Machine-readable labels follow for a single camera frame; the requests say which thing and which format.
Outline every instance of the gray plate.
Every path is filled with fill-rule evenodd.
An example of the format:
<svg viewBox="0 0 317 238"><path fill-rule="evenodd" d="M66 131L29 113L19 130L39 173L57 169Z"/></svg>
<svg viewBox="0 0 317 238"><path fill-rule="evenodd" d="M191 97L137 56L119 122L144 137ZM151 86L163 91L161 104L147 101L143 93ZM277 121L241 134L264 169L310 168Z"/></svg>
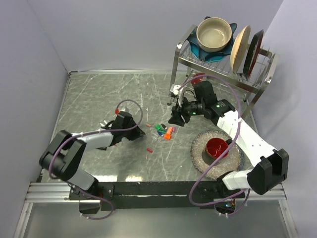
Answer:
<svg viewBox="0 0 317 238"><path fill-rule="evenodd" d="M202 152L206 143L211 139L218 137L223 140L230 139L230 136L221 130L207 130L198 134L191 146L190 155L195 168L203 173L209 167L203 161ZM228 155L220 160L220 162L213 166L212 169L206 174L207 178L216 180L219 176L229 171L239 171L242 169L244 163L244 155L238 145L234 145L228 152Z"/></svg>

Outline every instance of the metal dish rack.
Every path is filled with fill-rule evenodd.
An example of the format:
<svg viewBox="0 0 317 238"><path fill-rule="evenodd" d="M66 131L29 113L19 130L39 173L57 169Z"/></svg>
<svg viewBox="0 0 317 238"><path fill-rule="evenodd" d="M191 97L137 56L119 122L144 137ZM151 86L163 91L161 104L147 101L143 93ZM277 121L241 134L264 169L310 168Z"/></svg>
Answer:
<svg viewBox="0 0 317 238"><path fill-rule="evenodd" d="M242 91L244 93L245 102L247 102L249 97L254 94L254 97L242 114L242 118L244 119L251 111L254 104L258 101L260 96L263 94L263 92L266 90L267 86L271 83L279 59L279 55L273 54L269 51L269 49L264 50L264 47L262 46L251 77L247 80L241 73L234 74L232 72L232 69L230 67L230 56L226 56L222 61L219 62L205 62L203 60L197 59L194 56L194 54L190 51L189 43L187 42L186 44L186 40L196 28L196 25L192 25L176 46L169 88L171 88L172 84L175 84L177 67L179 63L188 67L188 77L190 77L193 72L197 71L211 74L215 77L224 79L227 83L232 85L235 90ZM222 84L220 80L217 80L215 78L212 78L212 80Z"/></svg>

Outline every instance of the table surface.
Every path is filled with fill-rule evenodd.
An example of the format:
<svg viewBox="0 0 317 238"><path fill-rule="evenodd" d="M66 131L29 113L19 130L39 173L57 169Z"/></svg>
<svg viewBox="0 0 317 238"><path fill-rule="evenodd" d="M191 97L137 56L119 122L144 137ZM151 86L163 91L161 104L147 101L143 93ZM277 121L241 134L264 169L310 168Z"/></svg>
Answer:
<svg viewBox="0 0 317 238"><path fill-rule="evenodd" d="M100 128L99 122L114 119L114 109L118 102L133 99L143 109L140 128L146 133L143 138L126 141L107 148L106 151L86 152L81 161L81 168L95 176L99 181L190 181L197 180L200 173L194 168L190 158L190 146L194 138L202 131L218 129L203 116L192 117L184 127L176 126L171 140L152 138L155 125L166 126L171 114L168 88L170 73L75 73L70 77L55 133L60 130L85 132ZM186 79L184 73L177 74L176 83ZM236 100L223 85L213 83L218 99L227 99L234 106ZM134 121L140 119L137 106L130 102L122 105L133 115ZM251 115L245 118L247 124L255 128ZM247 157L243 169L252 165ZM42 182L50 182L44 171Z"/></svg>

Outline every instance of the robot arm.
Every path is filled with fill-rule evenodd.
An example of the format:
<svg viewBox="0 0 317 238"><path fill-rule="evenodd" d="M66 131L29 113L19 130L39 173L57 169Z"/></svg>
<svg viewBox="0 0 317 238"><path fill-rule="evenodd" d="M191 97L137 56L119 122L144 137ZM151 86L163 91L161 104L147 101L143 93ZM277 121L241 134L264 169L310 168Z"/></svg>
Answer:
<svg viewBox="0 0 317 238"><path fill-rule="evenodd" d="M177 103L172 108L169 123L184 126L189 122L191 116L204 115L214 125L234 138L238 122L241 122L236 144L250 159L254 168L223 175L222 181L229 190L251 188L262 195L286 179L287 152L283 149L277 151L265 142L244 120L238 118L238 112L227 100L217 100L209 81L193 85L196 101L189 102L183 96L183 89L178 91L179 87L179 85L173 85L171 88L171 92L177 98Z"/></svg>
<svg viewBox="0 0 317 238"><path fill-rule="evenodd" d="M111 128L105 126L102 127L102 129L127 129L135 125L136 123L131 114L121 111L112 122ZM39 163L44 169L49 170L53 155L59 146L73 135L76 134L71 134L65 130L57 133L40 158ZM79 163L84 152L97 148L106 150L107 147L115 145L122 141L123 138L135 140L143 135L145 135L145 133L139 127L136 127L128 131L103 132L73 139L64 146L64 153L57 155L53 164L53 174L59 179L76 185L91 194L98 194L98 180L79 168Z"/></svg>

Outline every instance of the red cup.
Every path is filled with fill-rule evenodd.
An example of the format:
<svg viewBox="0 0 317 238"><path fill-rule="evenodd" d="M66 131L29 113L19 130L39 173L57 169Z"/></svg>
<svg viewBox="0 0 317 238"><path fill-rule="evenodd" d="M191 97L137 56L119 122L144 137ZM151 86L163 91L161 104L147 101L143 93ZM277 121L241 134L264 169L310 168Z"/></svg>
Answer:
<svg viewBox="0 0 317 238"><path fill-rule="evenodd" d="M206 144L206 152L209 156L217 159L227 148L228 144L220 138L212 138Z"/></svg>
<svg viewBox="0 0 317 238"><path fill-rule="evenodd" d="M201 82L201 81L203 80L203 78L204 78L203 75L205 75L205 73L196 73L196 74L194 75L194 77L199 76L199 75L202 75L202 77L195 78L194 80L192 80L192 82L191 82L192 85Z"/></svg>

